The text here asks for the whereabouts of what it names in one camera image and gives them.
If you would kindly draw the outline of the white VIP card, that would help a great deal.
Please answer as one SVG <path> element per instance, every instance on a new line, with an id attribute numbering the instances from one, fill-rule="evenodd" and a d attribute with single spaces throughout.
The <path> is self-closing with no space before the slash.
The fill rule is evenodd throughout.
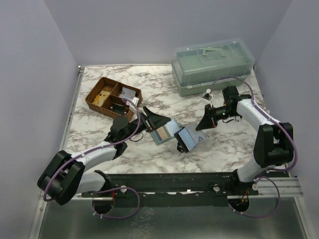
<path id="1" fill-rule="evenodd" d="M 120 98 L 128 99 L 130 101 L 132 101 L 135 96 L 136 96 L 136 92 L 126 87 L 122 87 L 121 93 L 119 95 Z"/>

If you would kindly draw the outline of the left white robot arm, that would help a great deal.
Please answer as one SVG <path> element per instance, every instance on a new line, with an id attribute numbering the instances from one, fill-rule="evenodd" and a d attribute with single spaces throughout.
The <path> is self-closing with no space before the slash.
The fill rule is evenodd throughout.
<path id="1" fill-rule="evenodd" d="M 142 131 L 153 132 L 171 120 L 153 113 L 147 107 L 137 116 L 134 121 L 117 116 L 107 137 L 86 151 L 73 154 L 64 150 L 57 152 L 37 182 L 44 192 L 44 200 L 65 205 L 74 195 L 85 192 L 94 191 L 100 197 L 107 196 L 111 189 L 107 176 L 98 170 L 93 173 L 87 171 L 121 156 L 128 147 L 126 141 L 134 135 Z"/>

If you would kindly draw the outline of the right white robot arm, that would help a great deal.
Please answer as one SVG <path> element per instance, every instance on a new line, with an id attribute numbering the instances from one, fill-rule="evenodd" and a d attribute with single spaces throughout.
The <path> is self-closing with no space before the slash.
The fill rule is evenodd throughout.
<path id="1" fill-rule="evenodd" d="M 215 128 L 220 120 L 231 117 L 244 118 L 257 132 L 253 149 L 253 159 L 235 170 L 236 179 L 229 183 L 230 191 L 241 195 L 247 190 L 247 183 L 252 182 L 266 170 L 280 171 L 278 166 L 294 162 L 297 150 L 293 141 L 293 126 L 272 118 L 254 101 L 249 94 L 240 94 L 235 86 L 222 91 L 224 105 L 205 106 L 204 116 L 196 130 Z"/>

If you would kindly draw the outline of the black leather card holder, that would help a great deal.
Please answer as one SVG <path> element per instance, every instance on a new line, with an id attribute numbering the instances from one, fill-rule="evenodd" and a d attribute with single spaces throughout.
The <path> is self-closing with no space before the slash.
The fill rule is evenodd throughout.
<path id="1" fill-rule="evenodd" d="M 200 142 L 206 139 L 204 133 L 196 130 L 197 123 L 183 127 L 174 134 L 177 140 L 177 150 L 180 153 L 188 153 L 192 151 Z"/>

